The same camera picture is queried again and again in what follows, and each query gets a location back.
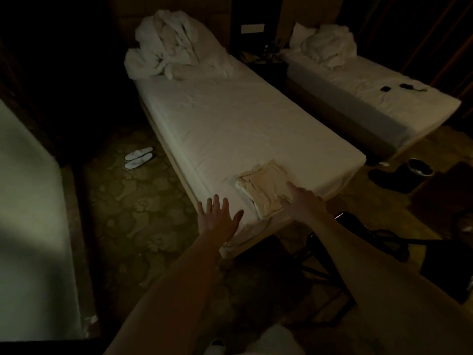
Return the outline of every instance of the crumpled white duvet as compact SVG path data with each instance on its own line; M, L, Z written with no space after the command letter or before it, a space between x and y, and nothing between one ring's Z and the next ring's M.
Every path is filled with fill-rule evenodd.
M347 58L357 55L353 34L348 27L335 24L321 25L318 32L302 42L301 50L314 61L327 67L341 66Z
M125 68L131 79L165 74L168 79L229 77L227 51L202 23L183 11L158 10L135 30L139 49L128 49Z

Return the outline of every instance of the hand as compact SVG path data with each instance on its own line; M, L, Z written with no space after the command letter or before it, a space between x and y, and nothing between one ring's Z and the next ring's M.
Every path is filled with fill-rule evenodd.
M280 199L282 207L292 219L311 225L314 220L331 218L327 212L325 202L321 197L305 188L297 188L293 183L287 182L287 187L292 194L292 202Z
M220 247L229 241L238 229L240 220L243 217L243 210L238 211L233 219L230 217L228 199L223 198L222 208L220 208L219 196L207 199L207 210L204 213L202 202L198 205L197 222L199 224L199 234L201 237L210 240Z

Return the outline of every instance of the nightstand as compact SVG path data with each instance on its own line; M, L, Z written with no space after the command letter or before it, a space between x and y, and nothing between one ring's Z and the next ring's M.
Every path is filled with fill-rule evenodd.
M287 63L286 62L268 62L268 63L247 63L248 67L258 76L268 82L271 86L282 91L286 84Z

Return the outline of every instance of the bed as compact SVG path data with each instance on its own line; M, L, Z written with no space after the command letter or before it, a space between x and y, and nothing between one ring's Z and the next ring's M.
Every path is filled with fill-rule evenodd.
M325 199L345 187L365 156L241 64L238 77L135 81L141 104L194 206L214 194L245 214L220 250L234 257L290 223L259 220L235 187L240 173L275 160Z
M287 94L366 154L389 159L434 131L460 101L361 56L327 68L304 53L283 50ZM400 88L413 85L418 92ZM383 92L381 88L391 88Z

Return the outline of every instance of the fitted sheet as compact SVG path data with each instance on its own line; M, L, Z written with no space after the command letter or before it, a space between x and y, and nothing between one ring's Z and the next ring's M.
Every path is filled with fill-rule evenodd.
M292 81L398 150L434 131L461 103L361 56L329 69L301 52L281 53ZM427 92L402 89L401 83ZM384 86L391 90L381 91Z
M279 212L260 220L235 187L240 173L275 160L299 186L328 199L364 164L351 144L242 65L239 77L136 80L139 95L195 199L227 197L230 214L245 214L226 245L238 247L278 224Z

